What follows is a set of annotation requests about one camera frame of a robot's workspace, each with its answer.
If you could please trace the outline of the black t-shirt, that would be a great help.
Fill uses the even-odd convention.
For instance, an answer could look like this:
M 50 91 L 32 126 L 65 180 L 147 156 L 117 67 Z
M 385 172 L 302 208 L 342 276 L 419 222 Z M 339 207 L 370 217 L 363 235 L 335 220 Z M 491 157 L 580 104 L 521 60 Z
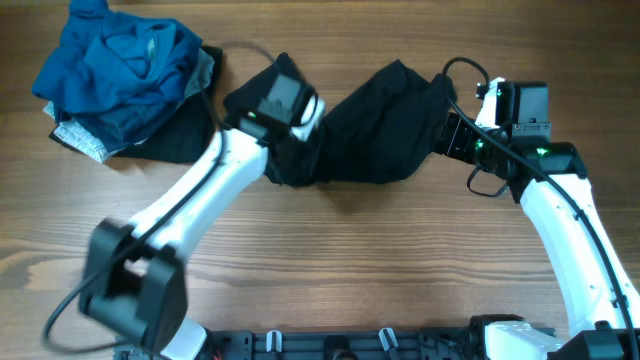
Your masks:
M 404 180 L 434 150 L 455 98 L 450 78 L 426 80 L 396 60 L 336 105 L 307 141 L 272 147 L 265 174 L 291 187 Z

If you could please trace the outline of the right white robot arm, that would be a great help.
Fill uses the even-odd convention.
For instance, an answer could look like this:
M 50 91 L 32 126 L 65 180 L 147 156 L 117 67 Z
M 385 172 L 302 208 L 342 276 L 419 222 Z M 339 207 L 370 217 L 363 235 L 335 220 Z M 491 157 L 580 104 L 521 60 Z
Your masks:
M 436 151 L 503 180 L 541 238 L 563 296 L 562 342 L 515 316 L 473 320 L 484 359 L 636 359 L 639 293 L 604 229 L 586 167 L 550 138 L 548 87 L 502 78 L 476 86 L 476 119 L 454 106 Z

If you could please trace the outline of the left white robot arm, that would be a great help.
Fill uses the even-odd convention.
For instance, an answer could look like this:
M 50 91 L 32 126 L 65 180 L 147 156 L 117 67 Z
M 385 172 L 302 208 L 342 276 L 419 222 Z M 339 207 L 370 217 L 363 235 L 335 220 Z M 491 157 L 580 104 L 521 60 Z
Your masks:
M 222 212 L 262 176 L 284 140 L 306 142 L 325 102 L 307 83 L 278 74 L 254 106 L 227 115 L 201 158 L 126 225 L 92 232 L 79 310 L 131 345 L 164 359 L 198 359 L 207 330 L 186 315 L 186 266 Z

